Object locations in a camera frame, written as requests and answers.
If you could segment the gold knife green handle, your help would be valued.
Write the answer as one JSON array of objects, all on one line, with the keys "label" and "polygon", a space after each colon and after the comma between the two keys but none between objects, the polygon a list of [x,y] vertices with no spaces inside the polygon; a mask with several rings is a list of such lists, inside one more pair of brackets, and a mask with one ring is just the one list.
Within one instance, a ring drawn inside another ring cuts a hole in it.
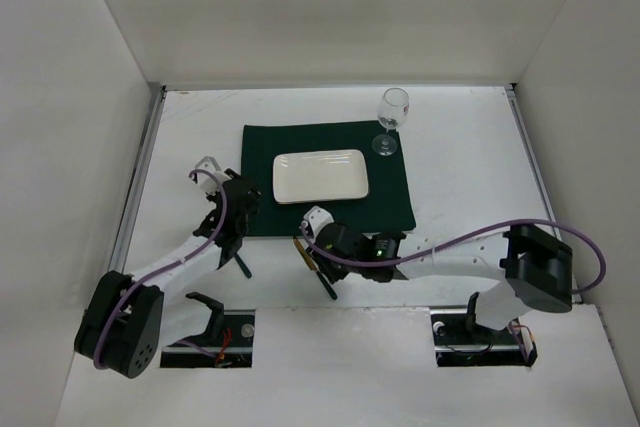
[{"label": "gold knife green handle", "polygon": [[325,289],[325,291],[327,292],[329,297],[333,301],[336,301],[338,299],[337,293],[331,287],[331,285],[329,284],[327,279],[323,276],[323,274],[320,272],[319,268],[317,267],[317,265],[315,264],[314,260],[309,255],[309,253],[306,251],[306,249],[303,247],[303,245],[300,242],[300,240],[297,237],[293,237],[292,240],[293,240],[293,244],[294,244],[296,250],[298,251],[298,253],[302,257],[305,265],[316,275],[316,277],[318,278],[318,280],[322,284],[323,288]]}]

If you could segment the white rectangular plate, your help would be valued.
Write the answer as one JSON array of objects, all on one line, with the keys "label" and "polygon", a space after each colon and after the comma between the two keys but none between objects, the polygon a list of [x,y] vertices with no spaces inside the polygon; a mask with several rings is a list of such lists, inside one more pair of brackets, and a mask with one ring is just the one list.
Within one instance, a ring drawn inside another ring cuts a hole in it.
[{"label": "white rectangular plate", "polygon": [[357,149],[279,154],[272,191],[281,205],[363,199],[370,192],[364,155]]}]

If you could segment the gold fork green handle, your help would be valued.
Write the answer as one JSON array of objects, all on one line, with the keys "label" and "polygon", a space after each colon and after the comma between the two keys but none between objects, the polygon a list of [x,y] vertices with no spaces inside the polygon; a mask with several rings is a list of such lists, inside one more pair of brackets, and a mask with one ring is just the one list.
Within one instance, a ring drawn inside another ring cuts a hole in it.
[{"label": "gold fork green handle", "polygon": [[234,259],[235,259],[236,263],[238,264],[238,266],[239,266],[241,272],[243,273],[243,275],[247,279],[251,279],[253,277],[253,274],[252,274],[251,270],[249,269],[249,267],[247,266],[247,264],[244,262],[244,260],[238,254],[236,254],[234,256]]}]

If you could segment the dark green cloth placemat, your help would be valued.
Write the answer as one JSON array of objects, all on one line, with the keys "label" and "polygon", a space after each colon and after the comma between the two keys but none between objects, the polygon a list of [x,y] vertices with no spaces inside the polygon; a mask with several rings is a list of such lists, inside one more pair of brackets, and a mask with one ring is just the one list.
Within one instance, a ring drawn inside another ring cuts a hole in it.
[{"label": "dark green cloth placemat", "polygon": [[377,154],[373,139],[383,132],[376,121],[251,126],[243,128],[241,175],[261,192],[259,212],[250,221],[251,237],[291,237],[300,234],[304,214],[314,205],[280,205],[272,187],[273,160],[279,154],[355,149],[365,159],[369,194],[359,200],[320,202],[334,219],[362,233],[410,231],[416,227],[403,151]]}]

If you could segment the clear wine glass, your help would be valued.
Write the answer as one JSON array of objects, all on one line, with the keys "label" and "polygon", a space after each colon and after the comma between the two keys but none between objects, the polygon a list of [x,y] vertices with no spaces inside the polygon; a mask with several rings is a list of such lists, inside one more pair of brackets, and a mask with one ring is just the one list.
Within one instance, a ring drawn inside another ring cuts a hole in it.
[{"label": "clear wine glass", "polygon": [[381,98],[377,109],[377,120],[384,133],[372,141],[374,151],[381,156],[391,156],[398,148],[398,142],[391,136],[406,121],[409,113],[409,94],[402,88],[389,88]]}]

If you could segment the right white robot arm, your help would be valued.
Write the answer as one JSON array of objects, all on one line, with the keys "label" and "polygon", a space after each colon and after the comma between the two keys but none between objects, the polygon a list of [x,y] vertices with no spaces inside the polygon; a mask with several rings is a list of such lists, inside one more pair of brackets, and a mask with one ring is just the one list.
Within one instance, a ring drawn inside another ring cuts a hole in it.
[{"label": "right white robot arm", "polygon": [[303,221],[300,230],[330,283],[349,274],[379,283],[430,276],[493,281],[489,289],[471,294],[468,329],[500,331],[530,311],[564,314],[572,309],[573,251],[532,224],[476,234],[448,247],[400,232],[367,237],[316,216]]}]

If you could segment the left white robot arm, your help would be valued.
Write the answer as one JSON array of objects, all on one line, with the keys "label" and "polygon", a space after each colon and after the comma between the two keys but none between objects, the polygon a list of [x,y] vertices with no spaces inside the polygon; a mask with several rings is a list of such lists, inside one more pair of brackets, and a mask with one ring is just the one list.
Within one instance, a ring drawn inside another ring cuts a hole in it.
[{"label": "left white robot arm", "polygon": [[231,169],[203,165],[189,176],[213,209],[164,258],[133,273],[104,274],[84,311],[73,349],[99,370],[136,378],[157,351],[173,344],[195,349],[214,366],[224,362],[233,340],[224,305],[194,286],[237,259],[261,194]]}]

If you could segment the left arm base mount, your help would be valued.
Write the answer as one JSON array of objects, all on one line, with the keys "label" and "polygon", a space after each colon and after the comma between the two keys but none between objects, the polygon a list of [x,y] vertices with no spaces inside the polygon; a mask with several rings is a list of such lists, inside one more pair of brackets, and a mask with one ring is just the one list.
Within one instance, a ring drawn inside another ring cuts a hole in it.
[{"label": "left arm base mount", "polygon": [[190,292],[169,314],[161,335],[164,369],[244,369],[253,362],[256,312],[228,310],[224,304]]}]

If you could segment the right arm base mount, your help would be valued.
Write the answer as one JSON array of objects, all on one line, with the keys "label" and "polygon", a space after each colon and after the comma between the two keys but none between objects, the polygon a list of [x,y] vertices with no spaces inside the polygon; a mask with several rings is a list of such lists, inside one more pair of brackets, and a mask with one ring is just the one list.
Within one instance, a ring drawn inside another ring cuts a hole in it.
[{"label": "right arm base mount", "polygon": [[465,309],[442,308],[430,311],[434,352],[438,367],[531,368],[538,348],[531,329],[516,318],[502,330],[476,323],[474,293]]}]

